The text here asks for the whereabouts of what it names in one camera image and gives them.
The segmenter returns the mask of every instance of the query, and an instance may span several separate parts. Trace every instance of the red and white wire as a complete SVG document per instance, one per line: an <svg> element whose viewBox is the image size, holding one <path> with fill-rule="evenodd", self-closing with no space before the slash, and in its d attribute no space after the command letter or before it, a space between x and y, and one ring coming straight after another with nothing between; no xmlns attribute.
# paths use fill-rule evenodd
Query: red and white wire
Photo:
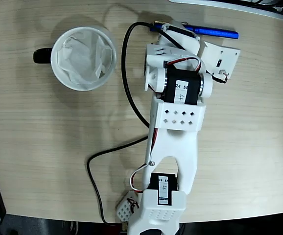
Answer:
<svg viewBox="0 0 283 235"><path fill-rule="evenodd" d="M191 57L182 57L182 58L170 60L170 61L167 62L167 65L174 65L174 64L176 64L176 63L183 62L183 61L186 61L186 60L191 60L191 59L194 59L194 60L198 61L198 65L197 65L197 67L195 68L195 71L196 71L196 72L199 71L200 68L201 68L201 61L200 61L199 58L197 58L197 57L192 57L192 56L191 56Z"/></svg>
<svg viewBox="0 0 283 235"><path fill-rule="evenodd" d="M131 174L131 176L130 176L130 187L131 187L131 189L134 190L135 192L142 192L142 190L141 190L141 189L137 189L137 188L134 187L134 185L133 185L134 176L136 175L137 172L139 172L140 170L146 168L147 166L149 166L149 163L145 163L145 164L141 165L141 166L140 166L137 170L135 170L135 171Z"/></svg>

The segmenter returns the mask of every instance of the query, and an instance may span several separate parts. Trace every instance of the black floor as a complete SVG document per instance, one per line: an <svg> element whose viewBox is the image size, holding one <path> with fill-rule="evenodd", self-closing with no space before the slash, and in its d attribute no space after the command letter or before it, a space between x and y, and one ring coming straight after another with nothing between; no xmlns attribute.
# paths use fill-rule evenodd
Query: black floor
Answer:
<svg viewBox="0 0 283 235"><path fill-rule="evenodd" d="M110 227L101 223L78 223L78 235L125 235L120 224ZM76 223L69 221L6 215L0 225L0 235L75 235ZM176 235L283 235L283 214L204 223L181 224ZM160 235L147 231L142 235Z"/></svg>

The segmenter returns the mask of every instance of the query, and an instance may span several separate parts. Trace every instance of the bracket with square holes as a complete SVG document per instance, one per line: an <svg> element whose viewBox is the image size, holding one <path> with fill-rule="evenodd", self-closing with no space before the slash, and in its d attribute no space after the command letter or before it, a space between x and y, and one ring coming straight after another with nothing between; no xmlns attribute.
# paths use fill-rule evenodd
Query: bracket with square holes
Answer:
<svg viewBox="0 0 283 235"><path fill-rule="evenodd" d="M199 131L202 126L206 110L206 105L177 104L177 103L158 103L155 128Z"/></svg>

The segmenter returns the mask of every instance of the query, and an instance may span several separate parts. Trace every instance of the white plastic part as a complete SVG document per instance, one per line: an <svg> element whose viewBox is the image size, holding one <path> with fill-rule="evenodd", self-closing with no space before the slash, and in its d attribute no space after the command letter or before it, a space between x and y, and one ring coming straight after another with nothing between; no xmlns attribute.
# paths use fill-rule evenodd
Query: white plastic part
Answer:
<svg viewBox="0 0 283 235"><path fill-rule="evenodd" d="M156 68L150 72L150 67L146 66L145 70L145 91L150 86L153 91L162 93L165 89L165 69Z"/></svg>
<svg viewBox="0 0 283 235"><path fill-rule="evenodd" d="M137 202L137 196L133 191L128 191L128 193L123 197L122 201L117 206L117 217L122 222L127 222L132 215L131 204L127 201L127 198L133 199Z"/></svg>
<svg viewBox="0 0 283 235"><path fill-rule="evenodd" d="M230 47L221 47L205 42L201 53L201 60L204 61L206 69L214 77L225 79L224 72L231 77L240 50Z"/></svg>
<svg viewBox="0 0 283 235"><path fill-rule="evenodd" d="M200 97L209 98L211 96L212 87L213 87L212 76L208 73L201 73L200 76L202 76L204 82L203 90Z"/></svg>
<svg viewBox="0 0 283 235"><path fill-rule="evenodd" d="M163 68L164 61L174 60L183 57L196 57L189 51L181 50L176 47L169 47L164 45L148 44L146 47L146 63L148 66L155 68Z"/></svg>
<svg viewBox="0 0 283 235"><path fill-rule="evenodd" d="M156 97L153 102L157 103L157 110L153 111L157 113L155 128L196 132L201 130L206 110L205 104L201 102L197 105L167 103Z"/></svg>
<svg viewBox="0 0 283 235"><path fill-rule="evenodd" d="M159 229L163 235L175 235L179 230L180 217L186 208L186 195L172 191L172 205L158 205L158 191L146 189L142 193L140 208L132 214L128 222L128 235L139 235Z"/></svg>
<svg viewBox="0 0 283 235"><path fill-rule="evenodd" d="M165 157L173 157L178 166L179 191L189 194L197 171L197 133L201 130L206 105L166 103L153 96L145 162L154 162L143 172L143 188L148 188L151 173ZM151 150L153 130L157 137Z"/></svg>
<svg viewBox="0 0 283 235"><path fill-rule="evenodd" d="M190 34L193 34L193 32L185 29L181 24L175 25L173 23L171 23L174 27L183 29L188 31ZM198 51L200 49L200 43L199 37L193 38L190 36L186 36L184 34L180 34L171 30L167 30L166 27L169 26L170 24L164 24L162 29L163 31L165 31L169 36L171 36L175 41L177 41L182 47L184 47L184 49L186 51L189 51L190 53L197 55ZM159 41L158 41L159 45L165 45L165 46L170 46L170 47L174 47L174 44L172 42L170 42L168 39L166 39L164 36L159 36Z"/></svg>
<svg viewBox="0 0 283 235"><path fill-rule="evenodd" d="M241 6L241 5L237 5L237 4L230 4L230 3L212 1L212 0L169 0L169 1L177 2L177 3L203 5L203 6L215 6L215 7L221 7L221 8L231 9L231 10L238 10L238 11L255 13L255 14L259 14L259 15L263 15L263 16L269 16L269 17L273 17L273 18L283 20L282 14L278 14L278 13L271 12L271 11L265 11L264 9Z"/></svg>

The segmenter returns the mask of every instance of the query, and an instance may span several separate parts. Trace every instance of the wooden table surface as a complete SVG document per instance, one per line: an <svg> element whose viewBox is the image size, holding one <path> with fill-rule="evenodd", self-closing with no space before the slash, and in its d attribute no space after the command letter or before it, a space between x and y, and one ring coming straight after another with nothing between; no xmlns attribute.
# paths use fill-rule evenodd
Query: wooden table surface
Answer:
<svg viewBox="0 0 283 235"><path fill-rule="evenodd" d="M231 80L215 84L207 101L198 172L181 221L283 212L283 21L166 0L0 0L0 189L8 213L100 222L88 156L148 133L126 100L119 61L103 87L77 92L50 65L34 64L34 50L70 28L103 25L120 56L130 24L171 18L235 29L239 40L203 39L241 49ZM147 119L144 52L156 37L137 28L127 58L131 92ZM144 161L145 144L93 161L110 222L130 173ZM166 159L160 170L176 172L175 161Z"/></svg>

